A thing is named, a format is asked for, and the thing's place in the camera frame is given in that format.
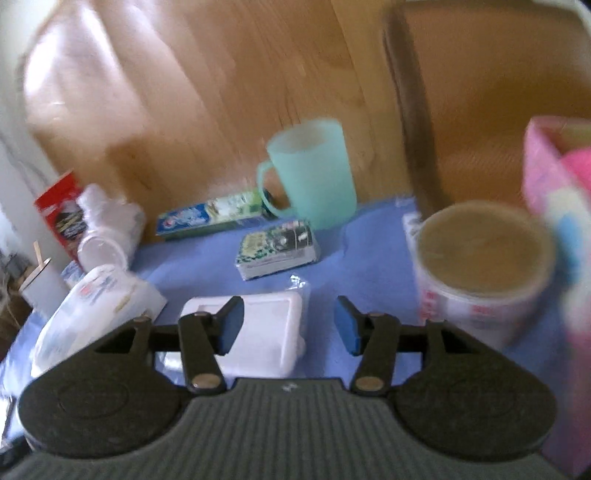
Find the white plastic case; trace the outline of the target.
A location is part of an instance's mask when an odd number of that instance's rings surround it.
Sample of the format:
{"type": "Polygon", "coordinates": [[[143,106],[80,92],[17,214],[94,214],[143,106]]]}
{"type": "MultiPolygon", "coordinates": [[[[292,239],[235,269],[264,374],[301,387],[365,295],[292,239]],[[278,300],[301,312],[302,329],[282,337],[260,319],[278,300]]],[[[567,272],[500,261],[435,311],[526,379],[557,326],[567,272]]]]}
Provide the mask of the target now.
{"type": "Polygon", "coordinates": [[[242,297],[245,317],[228,354],[217,357],[228,381],[287,378],[304,355],[304,299],[294,290],[242,297]]]}

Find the blue patterned tablecloth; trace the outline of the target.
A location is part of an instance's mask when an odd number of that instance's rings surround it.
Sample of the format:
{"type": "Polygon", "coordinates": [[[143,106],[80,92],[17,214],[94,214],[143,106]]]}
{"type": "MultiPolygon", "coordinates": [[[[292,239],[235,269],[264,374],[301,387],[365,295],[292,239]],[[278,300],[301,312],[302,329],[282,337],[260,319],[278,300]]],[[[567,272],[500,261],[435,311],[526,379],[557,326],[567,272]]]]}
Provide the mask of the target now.
{"type": "MultiPolygon", "coordinates": [[[[346,354],[332,320],[332,305],[346,295],[363,312],[382,311],[406,324],[419,320],[419,301],[403,217],[413,201],[390,200],[360,211],[345,226],[318,233],[321,259],[295,270],[308,282],[304,357],[297,373],[339,377],[349,381],[358,359],[346,354]]],[[[133,270],[154,285],[168,303],[157,321],[175,322],[193,297],[258,294],[286,289],[290,273],[242,281],[235,256],[242,231],[145,245],[136,253],[133,270]]],[[[504,353],[530,370],[553,391],[558,416],[544,452],[557,457],[569,440],[569,348],[558,306],[559,286],[552,283],[523,335],[504,353]]]]}

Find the white wet wipes pack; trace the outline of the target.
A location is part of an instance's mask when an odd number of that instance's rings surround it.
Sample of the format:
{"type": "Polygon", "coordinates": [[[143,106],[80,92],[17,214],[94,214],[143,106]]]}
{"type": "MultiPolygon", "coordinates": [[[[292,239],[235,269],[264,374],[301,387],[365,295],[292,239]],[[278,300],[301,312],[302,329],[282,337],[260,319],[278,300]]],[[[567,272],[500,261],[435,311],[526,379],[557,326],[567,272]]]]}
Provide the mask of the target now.
{"type": "Polygon", "coordinates": [[[34,378],[129,320],[156,319],[167,300],[150,283],[115,265],[87,273],[48,320],[30,353],[34,378]]]}

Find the small green patterned box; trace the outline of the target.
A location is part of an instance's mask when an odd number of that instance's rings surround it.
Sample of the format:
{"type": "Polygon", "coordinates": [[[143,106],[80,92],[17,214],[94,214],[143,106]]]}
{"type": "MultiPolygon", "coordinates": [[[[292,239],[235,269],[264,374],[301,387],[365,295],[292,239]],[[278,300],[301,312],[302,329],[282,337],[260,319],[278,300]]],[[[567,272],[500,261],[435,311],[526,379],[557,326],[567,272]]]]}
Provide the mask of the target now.
{"type": "Polygon", "coordinates": [[[245,235],[235,266],[242,279],[249,281],[315,263],[320,257],[308,222],[294,220],[245,235]]]}

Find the white tin can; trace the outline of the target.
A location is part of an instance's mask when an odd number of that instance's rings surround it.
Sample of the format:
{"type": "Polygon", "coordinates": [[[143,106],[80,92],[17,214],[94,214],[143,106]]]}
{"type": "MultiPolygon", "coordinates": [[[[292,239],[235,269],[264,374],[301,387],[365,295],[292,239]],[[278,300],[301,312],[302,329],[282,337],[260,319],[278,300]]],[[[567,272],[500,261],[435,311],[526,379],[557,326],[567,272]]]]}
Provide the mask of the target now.
{"type": "Polygon", "coordinates": [[[447,207],[414,237],[419,315],[501,350],[526,329],[552,281],[556,247],[528,212],[490,201],[447,207]]]}

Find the blue green toothpaste box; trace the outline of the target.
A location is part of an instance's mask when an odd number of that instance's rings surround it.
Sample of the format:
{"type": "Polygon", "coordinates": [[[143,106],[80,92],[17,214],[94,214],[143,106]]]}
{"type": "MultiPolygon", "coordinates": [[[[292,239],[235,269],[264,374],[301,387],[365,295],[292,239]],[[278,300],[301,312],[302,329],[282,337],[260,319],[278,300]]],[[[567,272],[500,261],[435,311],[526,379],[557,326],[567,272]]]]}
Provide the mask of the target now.
{"type": "Polygon", "coordinates": [[[155,235],[179,239],[252,227],[273,219],[259,191],[245,191],[160,214],[155,235]]]}

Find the stack of clear plastic cups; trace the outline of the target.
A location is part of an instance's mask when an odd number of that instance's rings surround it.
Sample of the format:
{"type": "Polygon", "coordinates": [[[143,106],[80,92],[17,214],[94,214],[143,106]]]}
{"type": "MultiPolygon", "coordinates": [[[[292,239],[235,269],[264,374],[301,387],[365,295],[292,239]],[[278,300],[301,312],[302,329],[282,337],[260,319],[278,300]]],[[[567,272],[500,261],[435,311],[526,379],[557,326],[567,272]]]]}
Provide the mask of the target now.
{"type": "Polygon", "coordinates": [[[88,273],[102,265],[128,270],[146,224],[135,203],[112,199],[97,184],[89,184],[77,198],[86,230],[77,248],[77,259],[88,273]]]}

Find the mint green plastic mug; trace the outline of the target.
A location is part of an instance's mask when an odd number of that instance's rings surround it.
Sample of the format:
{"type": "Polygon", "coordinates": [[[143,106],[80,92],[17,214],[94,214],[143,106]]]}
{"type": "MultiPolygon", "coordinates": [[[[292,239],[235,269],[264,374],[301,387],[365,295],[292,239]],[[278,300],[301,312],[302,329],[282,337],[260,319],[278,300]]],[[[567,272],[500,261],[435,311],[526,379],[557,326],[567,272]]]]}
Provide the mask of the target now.
{"type": "Polygon", "coordinates": [[[263,204],[279,218],[294,217],[325,230],[345,224],[356,214],[356,186],[342,124],[332,118],[308,120],[276,133],[266,144],[267,160],[256,170],[264,189],[266,172],[276,171],[288,206],[263,204]]]}

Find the red snack packet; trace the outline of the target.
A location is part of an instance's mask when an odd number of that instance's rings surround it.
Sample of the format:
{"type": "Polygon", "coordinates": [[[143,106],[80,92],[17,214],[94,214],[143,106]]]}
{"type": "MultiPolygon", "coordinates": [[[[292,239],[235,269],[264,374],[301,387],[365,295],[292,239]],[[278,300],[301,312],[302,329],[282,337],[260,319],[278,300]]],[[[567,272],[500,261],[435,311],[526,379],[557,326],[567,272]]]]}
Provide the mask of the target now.
{"type": "Polygon", "coordinates": [[[73,261],[87,230],[84,213],[77,203],[83,188],[72,170],[63,174],[34,202],[54,237],[73,261]]]}

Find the pink biscuit tin box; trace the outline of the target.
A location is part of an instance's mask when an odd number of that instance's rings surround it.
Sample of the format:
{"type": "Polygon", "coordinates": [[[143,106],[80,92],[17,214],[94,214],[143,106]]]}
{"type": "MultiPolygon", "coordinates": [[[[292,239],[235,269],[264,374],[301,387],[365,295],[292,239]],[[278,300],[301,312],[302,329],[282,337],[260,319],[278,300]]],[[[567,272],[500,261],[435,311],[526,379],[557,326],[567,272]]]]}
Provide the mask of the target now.
{"type": "Polygon", "coordinates": [[[590,147],[590,121],[539,116],[524,138],[522,192],[557,245],[560,310],[566,330],[568,450],[571,472],[590,466],[590,199],[559,165],[561,153],[590,147]]]}

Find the pink knitted ball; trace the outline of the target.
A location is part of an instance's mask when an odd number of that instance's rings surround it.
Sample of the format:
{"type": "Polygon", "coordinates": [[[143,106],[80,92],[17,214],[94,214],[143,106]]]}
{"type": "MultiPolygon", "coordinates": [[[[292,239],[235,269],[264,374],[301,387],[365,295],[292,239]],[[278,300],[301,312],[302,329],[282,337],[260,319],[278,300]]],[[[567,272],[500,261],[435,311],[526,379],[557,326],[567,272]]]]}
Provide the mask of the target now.
{"type": "Polygon", "coordinates": [[[589,200],[591,195],[591,148],[586,146],[565,150],[561,153],[559,165],[589,200]]]}

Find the brown woven chair back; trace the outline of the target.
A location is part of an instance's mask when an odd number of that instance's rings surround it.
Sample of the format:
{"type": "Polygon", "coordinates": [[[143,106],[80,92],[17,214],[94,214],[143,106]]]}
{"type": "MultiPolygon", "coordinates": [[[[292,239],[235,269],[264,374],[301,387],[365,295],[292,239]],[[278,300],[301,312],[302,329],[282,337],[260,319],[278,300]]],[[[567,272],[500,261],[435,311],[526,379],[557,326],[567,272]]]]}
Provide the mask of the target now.
{"type": "Polygon", "coordinates": [[[525,203],[523,139],[536,116],[590,114],[590,34],[576,11],[534,1],[412,1],[386,16],[418,208],[525,203]]]}

